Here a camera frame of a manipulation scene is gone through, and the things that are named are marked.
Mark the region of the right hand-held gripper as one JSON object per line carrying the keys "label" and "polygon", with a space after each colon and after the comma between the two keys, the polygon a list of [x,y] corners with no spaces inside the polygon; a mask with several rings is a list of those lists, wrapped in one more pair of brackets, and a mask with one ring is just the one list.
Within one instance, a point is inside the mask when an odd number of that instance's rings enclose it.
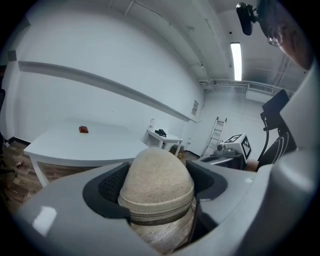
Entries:
{"label": "right hand-held gripper", "polygon": [[252,148],[247,135],[241,133],[232,135],[227,140],[221,142],[217,146],[216,151],[223,156],[211,155],[202,157],[200,161],[210,165],[223,166],[227,162],[227,158],[224,156],[229,156],[236,159],[239,170],[244,170],[247,166],[249,156],[252,153]]}

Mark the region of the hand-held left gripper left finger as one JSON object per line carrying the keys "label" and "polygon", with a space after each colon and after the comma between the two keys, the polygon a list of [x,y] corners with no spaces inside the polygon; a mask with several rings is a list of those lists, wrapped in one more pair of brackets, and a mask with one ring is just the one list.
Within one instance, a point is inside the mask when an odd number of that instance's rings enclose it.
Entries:
{"label": "hand-held left gripper left finger", "polygon": [[44,256],[156,256],[118,204],[128,163],[57,179],[24,203],[14,220]]}

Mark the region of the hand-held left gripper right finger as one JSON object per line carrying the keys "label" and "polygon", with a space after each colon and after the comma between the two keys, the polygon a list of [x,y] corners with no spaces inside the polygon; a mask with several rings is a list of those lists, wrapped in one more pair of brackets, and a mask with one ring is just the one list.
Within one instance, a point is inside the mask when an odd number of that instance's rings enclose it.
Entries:
{"label": "hand-held left gripper right finger", "polygon": [[190,244],[176,256],[235,256],[265,195],[265,172],[187,161],[196,214]]}

